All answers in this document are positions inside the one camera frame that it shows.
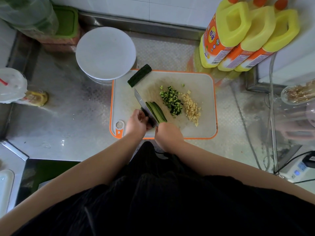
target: kitchen knife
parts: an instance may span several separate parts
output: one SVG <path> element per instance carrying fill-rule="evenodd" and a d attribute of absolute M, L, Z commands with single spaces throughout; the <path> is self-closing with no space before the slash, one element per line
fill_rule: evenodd
<path fill-rule="evenodd" d="M 146 103 L 144 102 L 144 100 L 141 98 L 140 94 L 138 93 L 138 91 L 135 89 L 135 97 L 138 100 L 138 102 L 140 103 L 141 107 L 144 110 L 144 113 L 146 114 L 146 116 L 149 117 L 149 119 L 152 120 L 152 127 L 158 127 L 158 122 L 155 119 L 154 115 L 150 112 L 150 110 L 148 109 Z"/>

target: cutting board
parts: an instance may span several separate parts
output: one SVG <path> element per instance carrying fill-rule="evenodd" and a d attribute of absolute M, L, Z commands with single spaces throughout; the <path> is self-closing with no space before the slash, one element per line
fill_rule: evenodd
<path fill-rule="evenodd" d="M 127 81 L 137 72 L 131 70 L 126 75 L 113 80 L 112 103 L 110 116 L 110 132 L 116 138 L 125 135 L 125 124 L 132 112 L 141 106 L 134 96 L 134 88 L 145 102 L 156 102 L 162 109 L 166 119 L 178 126 L 185 139 L 211 139 L 218 132 L 214 81 L 204 73 L 174 72 L 153 70 L 133 88 Z M 174 119 L 160 97 L 160 86 L 163 90 L 172 86 L 180 93 L 191 91 L 190 97 L 201 107 L 199 125 L 196 127 L 185 115 L 185 111 Z M 144 139 L 154 139 L 155 129 L 147 131 Z"/>

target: minced ginger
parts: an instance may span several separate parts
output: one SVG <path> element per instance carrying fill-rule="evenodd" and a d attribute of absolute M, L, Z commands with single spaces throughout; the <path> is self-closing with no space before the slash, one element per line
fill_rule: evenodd
<path fill-rule="evenodd" d="M 188 90 L 187 94 L 183 93 L 181 97 L 183 99 L 184 109 L 186 111 L 187 118 L 189 119 L 189 121 L 193 122 L 197 127 L 199 117 L 201 116 L 201 112 L 198 111 L 200 111 L 201 108 L 197 106 L 197 103 L 194 103 L 192 101 L 191 97 L 189 96 L 190 93 L 191 92 Z"/>

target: cucumber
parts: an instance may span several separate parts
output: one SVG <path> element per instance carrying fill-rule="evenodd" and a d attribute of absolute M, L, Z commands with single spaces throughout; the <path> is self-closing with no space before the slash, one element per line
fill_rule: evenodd
<path fill-rule="evenodd" d="M 148 102 L 148 104 L 150 105 L 151 109 L 153 110 L 154 114 L 156 115 L 158 123 L 160 124 L 160 123 L 164 122 L 163 118 L 160 116 L 160 113 L 156 109 L 155 105 L 151 102 Z"/>
<path fill-rule="evenodd" d="M 156 107 L 156 109 L 158 110 L 160 116 L 163 118 L 164 122 L 167 122 L 166 117 L 164 116 L 164 113 L 163 113 L 162 109 L 160 108 L 160 106 L 156 102 L 153 102 L 153 104 Z"/>
<path fill-rule="evenodd" d="M 148 109 L 149 109 L 150 112 L 152 113 L 153 117 L 155 117 L 155 119 L 157 120 L 157 117 L 156 117 L 156 115 L 154 114 L 154 112 L 153 112 L 151 106 L 148 104 L 148 102 L 146 102 L 146 106 L 148 107 Z"/>
<path fill-rule="evenodd" d="M 128 84 L 131 87 L 135 86 L 141 79 L 143 79 L 151 71 L 152 68 L 148 64 L 146 64 L 127 81 Z"/>

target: orange cutting board rim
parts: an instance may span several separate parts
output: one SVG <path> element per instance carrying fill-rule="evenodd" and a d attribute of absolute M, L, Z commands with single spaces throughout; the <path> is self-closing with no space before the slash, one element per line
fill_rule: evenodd
<path fill-rule="evenodd" d="M 214 79 L 212 78 L 211 75 L 207 74 L 207 73 L 196 73 L 196 72 L 186 72 L 186 71 L 169 71 L 169 70 L 156 70 L 153 69 L 152 72 L 169 72 L 169 73 L 185 73 L 185 74 L 203 74 L 203 75 L 208 75 L 211 79 L 212 82 L 214 83 Z M 112 99 L 111 99 L 111 112 L 110 112 L 110 118 L 109 118 L 109 131 L 112 134 L 113 137 L 117 138 L 117 139 L 121 139 L 122 138 L 122 134 L 119 135 L 115 135 L 112 131 L 112 111 L 113 111 L 113 96 L 114 96 L 114 85 L 115 85 L 115 80 L 113 79 L 112 81 Z M 184 138 L 186 140 L 209 140 L 214 138 L 217 134 L 218 134 L 218 116 L 217 116 L 217 110 L 216 110 L 216 96 L 215 96 L 215 87 L 213 87 L 213 94 L 214 94 L 214 104 L 215 104 L 215 121 L 216 121 L 216 132 L 215 134 L 210 137 L 210 138 Z M 143 138 L 144 140 L 150 140 L 150 139 L 154 139 L 154 138 Z"/>

